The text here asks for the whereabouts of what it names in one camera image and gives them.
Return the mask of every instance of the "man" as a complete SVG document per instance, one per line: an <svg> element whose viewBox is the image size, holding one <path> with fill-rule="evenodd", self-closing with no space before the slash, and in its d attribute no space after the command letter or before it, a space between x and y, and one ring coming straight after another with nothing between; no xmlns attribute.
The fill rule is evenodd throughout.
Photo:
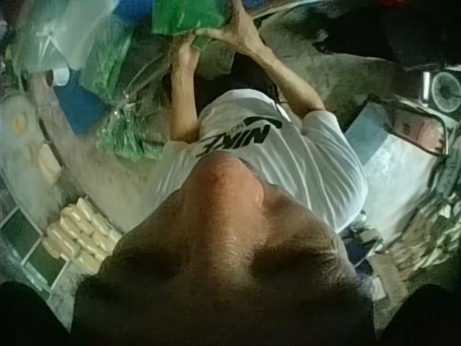
<svg viewBox="0 0 461 346"><path fill-rule="evenodd" d="M80 285L72 334L105 345L368 342L370 300L336 234L367 186L336 118L263 44L241 0L227 27L195 35L256 62L303 128L252 89L198 114L190 35L174 56L155 210Z"/></svg>

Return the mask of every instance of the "clear plastic bag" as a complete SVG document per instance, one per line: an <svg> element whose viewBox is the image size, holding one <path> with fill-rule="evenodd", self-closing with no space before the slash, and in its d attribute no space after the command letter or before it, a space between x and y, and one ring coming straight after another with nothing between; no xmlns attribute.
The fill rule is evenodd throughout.
<svg viewBox="0 0 461 346"><path fill-rule="evenodd" d="M85 66L97 28L119 0L70 0L54 32L54 43L73 70Z"/></svg>
<svg viewBox="0 0 461 346"><path fill-rule="evenodd" d="M134 162L143 157L160 161L164 144L144 141L139 135L139 121L134 105L112 112L98 131L97 148Z"/></svg>
<svg viewBox="0 0 461 346"><path fill-rule="evenodd" d="M32 74L67 66L52 37L67 5L68 0L35 0L24 5L13 58L15 74L21 70Z"/></svg>
<svg viewBox="0 0 461 346"><path fill-rule="evenodd" d="M133 28L115 15L98 27L94 46L81 70L80 85L107 102L113 97Z"/></svg>

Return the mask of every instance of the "stack of items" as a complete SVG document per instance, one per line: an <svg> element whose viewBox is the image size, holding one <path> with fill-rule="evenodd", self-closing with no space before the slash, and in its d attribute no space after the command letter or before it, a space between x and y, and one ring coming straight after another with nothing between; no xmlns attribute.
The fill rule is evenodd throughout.
<svg viewBox="0 0 461 346"><path fill-rule="evenodd" d="M61 211L58 222L49 225L42 244L52 257L70 259L93 275L121 238L87 200L79 198L76 205Z"/></svg>
<svg viewBox="0 0 461 346"><path fill-rule="evenodd" d="M400 238L390 247L400 276L411 279L418 270L446 262L460 247L461 200L432 193L418 208Z"/></svg>

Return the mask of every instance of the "blue object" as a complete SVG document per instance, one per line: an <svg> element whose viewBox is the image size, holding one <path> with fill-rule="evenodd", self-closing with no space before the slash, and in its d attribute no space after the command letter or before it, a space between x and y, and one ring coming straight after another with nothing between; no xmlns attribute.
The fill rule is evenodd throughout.
<svg viewBox="0 0 461 346"><path fill-rule="evenodd" d="M108 111L109 106L80 86L79 71L70 72L69 82L65 86L53 88L73 133L83 135Z"/></svg>
<svg viewBox="0 0 461 346"><path fill-rule="evenodd" d="M267 0L243 0L246 9L255 9L267 4Z"/></svg>
<svg viewBox="0 0 461 346"><path fill-rule="evenodd" d="M128 24L135 24L143 19L151 18L154 5L155 0L120 0L114 14Z"/></svg>

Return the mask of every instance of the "concrete floor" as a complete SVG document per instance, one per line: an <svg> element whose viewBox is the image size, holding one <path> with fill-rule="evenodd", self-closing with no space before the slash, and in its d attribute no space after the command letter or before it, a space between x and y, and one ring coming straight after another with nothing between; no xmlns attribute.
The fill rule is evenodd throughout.
<svg viewBox="0 0 461 346"><path fill-rule="evenodd" d="M306 8L298 7L264 20L260 32L277 56L318 90L328 110L346 127L357 116L356 99L368 94L390 96L401 71L396 65L375 58L318 53L311 45L313 40L309 37L315 36L315 32L309 24ZM71 179L111 222L125 232L132 229L142 221L144 215L140 210L148 208L140 206L155 174L155 163L147 159L132 163L98 151L94 132L84 137L72 134L54 93L45 86L42 76L34 77L32 88L38 112ZM71 321L72 294L78 282L76 273L69 270L50 301L67 326Z"/></svg>

